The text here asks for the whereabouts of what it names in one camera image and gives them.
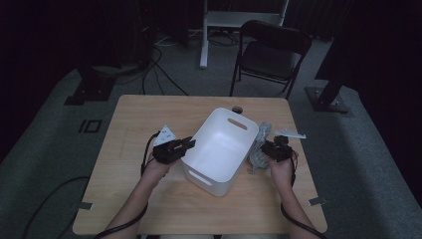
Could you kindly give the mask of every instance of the black cable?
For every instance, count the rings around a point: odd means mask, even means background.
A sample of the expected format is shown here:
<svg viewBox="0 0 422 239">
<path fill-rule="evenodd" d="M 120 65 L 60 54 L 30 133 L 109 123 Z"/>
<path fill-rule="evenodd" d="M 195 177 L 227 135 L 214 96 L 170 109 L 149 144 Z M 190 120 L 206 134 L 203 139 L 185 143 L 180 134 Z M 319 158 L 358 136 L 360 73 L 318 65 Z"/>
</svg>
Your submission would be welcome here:
<svg viewBox="0 0 422 239">
<path fill-rule="evenodd" d="M 315 236 L 317 236 L 317 237 L 319 237 L 319 238 L 321 238 L 321 239 L 326 239 L 326 237 L 325 237 L 322 233 L 320 233 L 320 232 L 316 231 L 315 229 L 311 228 L 310 226 L 305 225 L 304 223 L 299 222 L 299 221 L 295 220 L 293 217 L 291 217 L 291 216 L 290 216 L 290 215 L 286 212 L 285 208 L 283 207 L 283 203 L 281 203 L 281 204 L 280 204 L 280 207 L 281 207 L 281 210 L 282 210 L 283 216 L 285 216 L 285 217 L 286 217 L 289 221 L 291 221 L 293 224 L 295 224 L 295 225 L 297 225 L 297 226 L 301 227 L 301 228 L 302 228 L 302 229 L 304 229 L 304 230 L 307 230 L 307 231 L 309 231 L 309 232 L 313 233 Z"/>
<path fill-rule="evenodd" d="M 103 238 L 103 237 L 105 237 L 105 236 L 107 236 L 107 235 L 109 235 L 109 234 L 112 234 L 112 233 L 115 233 L 115 232 L 117 232 L 117 231 L 121 231 L 121 230 L 123 230 L 123 229 L 125 229 L 125 228 L 127 228 L 127 227 L 130 227 L 131 225 L 133 225 L 134 223 L 136 223 L 137 221 L 139 221 L 139 220 L 140 220 L 140 218 L 142 218 L 142 217 L 143 217 L 143 215 L 145 215 L 146 209 L 148 209 L 148 203 L 146 203 L 146 205 L 145 205 L 145 207 L 143 208 L 143 210 L 142 210 L 142 211 L 139 213 L 139 215 L 137 215 L 135 218 L 133 218 L 132 220 L 130 220 L 130 221 L 129 221 L 129 222 L 127 222 L 127 223 L 124 223 L 123 225 L 113 227 L 113 228 L 111 228 L 111 229 L 105 230 L 105 231 L 103 231 L 103 232 L 101 232 L 101 233 L 97 234 L 97 235 L 94 237 L 94 239 L 100 239 L 100 238 Z"/>
<path fill-rule="evenodd" d="M 189 96 L 185 91 L 183 91 L 183 89 L 181 89 L 168 75 L 167 73 L 158 65 L 158 63 L 156 63 L 154 60 L 151 59 L 151 61 L 155 64 L 155 66 L 157 66 L 159 68 L 159 70 L 161 70 L 162 73 L 164 73 L 164 75 L 167 77 L 167 79 L 177 88 L 179 89 L 185 96 Z"/>
<path fill-rule="evenodd" d="M 141 176 L 143 175 L 143 172 L 146 169 L 146 164 L 145 163 L 146 163 L 146 157 L 147 157 L 147 154 L 148 154 L 149 145 L 151 144 L 152 140 L 159 135 L 159 133 L 160 133 L 160 131 L 158 131 L 155 134 L 153 134 L 152 137 L 149 138 L 148 143 L 146 144 L 145 152 L 143 154 L 143 162 L 142 162 L 142 165 L 140 166 L 140 175 Z"/>
<path fill-rule="evenodd" d="M 147 76 L 147 74 L 149 73 L 149 71 L 153 68 L 153 67 L 158 67 L 158 69 L 165 75 L 165 77 L 177 88 L 177 89 L 179 89 L 185 96 L 189 96 L 183 89 L 181 89 L 171 78 L 170 78 L 170 76 L 168 76 L 168 74 L 158 65 L 158 62 L 159 62 L 159 60 L 161 59 L 161 56 L 162 56 L 162 53 L 161 53 L 161 51 L 158 49 L 158 48 L 156 48 L 155 46 L 154 46 L 154 49 L 159 53 L 159 57 L 158 57 L 158 60 L 157 61 L 155 61 L 155 60 L 153 60 L 152 58 L 150 58 L 150 61 L 152 62 L 152 65 L 148 68 L 148 70 L 145 72 L 145 74 L 143 75 L 143 78 L 142 78 L 142 92 L 143 92 L 143 94 L 144 95 L 146 95 L 146 93 L 145 93 L 145 79 L 146 79 L 146 76 Z"/>
<path fill-rule="evenodd" d="M 60 188 L 62 188 L 66 184 L 71 183 L 73 181 L 81 180 L 81 179 L 90 179 L 90 178 L 88 176 L 80 176 L 80 177 L 75 177 L 75 178 L 69 179 L 69 180 L 63 182 L 62 184 L 60 184 L 59 186 L 57 186 L 52 192 L 50 192 L 50 194 L 44 199 L 44 201 L 40 204 L 40 206 L 38 206 L 37 210 L 32 214 L 30 220 L 26 224 L 24 232 L 22 233 L 22 239 L 27 237 L 27 234 L 29 232 L 29 229 L 30 229 L 35 217 L 38 215 L 38 213 L 43 208 L 44 204 L 46 204 L 46 202 L 50 199 L 50 197 L 53 196 L 53 194 L 55 194 Z M 64 231 L 62 231 L 62 233 L 59 235 L 58 238 L 61 238 L 63 236 L 63 234 L 67 231 L 67 229 L 69 229 L 72 222 L 73 222 L 73 220 L 68 225 L 68 227 Z"/>
</svg>

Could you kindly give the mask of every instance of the white object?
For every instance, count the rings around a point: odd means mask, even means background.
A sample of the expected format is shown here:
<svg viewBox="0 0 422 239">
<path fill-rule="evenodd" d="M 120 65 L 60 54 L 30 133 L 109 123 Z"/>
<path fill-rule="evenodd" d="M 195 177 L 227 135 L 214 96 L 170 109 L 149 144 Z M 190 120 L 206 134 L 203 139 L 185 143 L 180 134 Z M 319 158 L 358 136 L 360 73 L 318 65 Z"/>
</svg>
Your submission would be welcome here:
<svg viewBox="0 0 422 239">
<path fill-rule="evenodd" d="M 192 139 L 182 157 L 186 178 L 215 196 L 232 186 L 258 134 L 255 122 L 227 109 L 216 109 Z"/>
<path fill-rule="evenodd" d="M 159 146 L 175 139 L 176 135 L 174 135 L 170 128 L 165 125 L 162 128 L 161 132 L 158 134 L 157 138 L 155 139 L 154 146 Z"/>
<path fill-rule="evenodd" d="M 287 129 L 276 130 L 275 134 L 287 136 L 287 137 L 307 138 L 307 136 L 305 134 L 298 134 L 298 133 L 295 133 L 295 132 L 288 131 Z"/>
</svg>

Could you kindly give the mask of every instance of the black backdrop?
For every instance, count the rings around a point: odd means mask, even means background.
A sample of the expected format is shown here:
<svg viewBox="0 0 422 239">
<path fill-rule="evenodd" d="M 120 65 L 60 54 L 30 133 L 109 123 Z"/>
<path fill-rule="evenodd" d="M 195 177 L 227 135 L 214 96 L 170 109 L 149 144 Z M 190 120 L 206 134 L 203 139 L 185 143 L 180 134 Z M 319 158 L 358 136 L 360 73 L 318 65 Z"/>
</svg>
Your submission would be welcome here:
<svg viewBox="0 0 422 239">
<path fill-rule="evenodd" d="M 139 16 L 136 4 L 0 1 L 0 162 L 69 71 L 80 64 L 119 67 L 145 58 L 147 16 Z"/>
<path fill-rule="evenodd" d="M 355 0 L 316 78 L 357 90 L 421 204 L 422 2 Z"/>
</svg>

